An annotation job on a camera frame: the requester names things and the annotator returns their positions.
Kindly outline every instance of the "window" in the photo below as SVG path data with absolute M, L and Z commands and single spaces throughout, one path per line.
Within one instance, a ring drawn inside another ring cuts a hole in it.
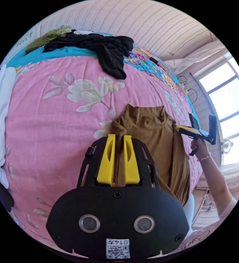
M 232 56 L 198 76 L 218 117 L 220 139 L 233 146 L 223 155 L 222 165 L 239 163 L 239 66 Z

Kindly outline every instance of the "person's arm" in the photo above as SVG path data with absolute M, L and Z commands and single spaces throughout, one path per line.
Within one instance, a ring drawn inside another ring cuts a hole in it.
M 198 149 L 195 155 L 199 160 L 209 155 L 208 147 L 201 139 L 192 141 L 191 149 L 195 150 L 197 147 Z M 218 215 L 221 215 L 233 197 L 229 192 L 223 174 L 217 167 L 213 158 L 209 156 L 207 159 L 200 161 L 200 164 L 202 166 L 210 194 L 216 204 Z

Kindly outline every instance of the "hand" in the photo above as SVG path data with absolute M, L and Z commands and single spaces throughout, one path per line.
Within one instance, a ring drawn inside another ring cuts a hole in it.
M 197 149 L 195 156 L 199 160 L 207 157 L 207 155 L 209 154 L 209 150 L 208 150 L 208 147 L 207 147 L 205 141 L 202 141 L 200 138 L 198 140 L 192 140 L 191 149 L 192 150 Z

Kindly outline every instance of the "bracelet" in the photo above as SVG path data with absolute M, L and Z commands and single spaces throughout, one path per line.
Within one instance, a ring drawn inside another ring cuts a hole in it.
M 209 154 L 208 154 L 206 157 L 204 157 L 204 158 L 202 158 L 202 159 L 200 159 L 200 160 L 197 159 L 197 162 L 204 161 L 204 160 L 208 159 L 210 156 L 211 156 L 211 153 L 209 152 Z

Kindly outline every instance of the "bed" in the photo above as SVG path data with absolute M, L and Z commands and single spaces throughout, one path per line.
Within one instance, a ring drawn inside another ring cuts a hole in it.
M 188 113 L 197 116 L 168 66 L 155 65 L 150 57 L 164 62 L 136 44 L 124 59 L 124 80 L 103 72 L 92 51 L 42 48 L 25 56 L 20 50 L 0 70 L 0 183 L 13 197 L 16 223 L 59 250 L 45 228 L 51 207 L 76 187 L 85 150 L 127 104 L 163 105 L 177 125 L 190 126 Z M 189 156 L 191 139 L 182 137 Z M 202 170 L 188 158 L 192 193 Z

